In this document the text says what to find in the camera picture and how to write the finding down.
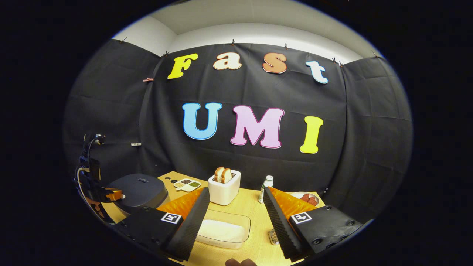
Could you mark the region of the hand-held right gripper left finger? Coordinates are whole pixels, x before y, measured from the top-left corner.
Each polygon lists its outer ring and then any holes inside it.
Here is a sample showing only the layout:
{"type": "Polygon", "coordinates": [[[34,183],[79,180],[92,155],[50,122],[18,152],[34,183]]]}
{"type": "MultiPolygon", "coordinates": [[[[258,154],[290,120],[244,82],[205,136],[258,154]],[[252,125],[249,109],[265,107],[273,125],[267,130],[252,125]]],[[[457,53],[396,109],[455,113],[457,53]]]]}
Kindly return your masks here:
{"type": "Polygon", "coordinates": [[[117,231],[149,253],[188,261],[209,203],[208,188],[199,188],[157,209],[143,207],[117,231]]]}

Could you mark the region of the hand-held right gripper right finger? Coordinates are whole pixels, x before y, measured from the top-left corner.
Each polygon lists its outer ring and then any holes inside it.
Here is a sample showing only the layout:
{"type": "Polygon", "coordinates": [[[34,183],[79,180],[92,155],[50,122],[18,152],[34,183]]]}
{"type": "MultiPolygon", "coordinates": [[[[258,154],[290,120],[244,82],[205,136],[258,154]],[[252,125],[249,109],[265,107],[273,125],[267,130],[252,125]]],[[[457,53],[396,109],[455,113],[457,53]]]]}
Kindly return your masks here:
{"type": "Polygon", "coordinates": [[[292,262],[308,256],[324,256],[364,229],[364,224],[336,207],[316,208],[272,187],[265,187],[264,194],[265,207],[282,252],[292,262]]]}

